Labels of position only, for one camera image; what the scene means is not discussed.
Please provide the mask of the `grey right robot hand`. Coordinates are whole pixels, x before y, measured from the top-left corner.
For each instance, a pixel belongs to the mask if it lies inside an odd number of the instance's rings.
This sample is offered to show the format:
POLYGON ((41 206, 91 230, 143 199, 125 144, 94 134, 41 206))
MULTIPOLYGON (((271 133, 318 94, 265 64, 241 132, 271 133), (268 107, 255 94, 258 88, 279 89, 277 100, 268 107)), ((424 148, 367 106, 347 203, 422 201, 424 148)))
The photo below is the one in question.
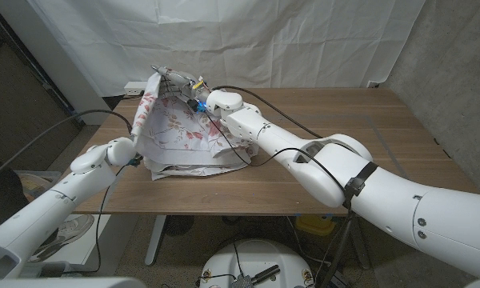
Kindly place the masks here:
POLYGON ((151 68, 162 76, 161 90, 166 96, 179 98, 183 102, 194 100, 205 103, 210 95, 210 89, 204 81, 198 80, 192 74, 172 70, 166 66, 152 65, 151 68))

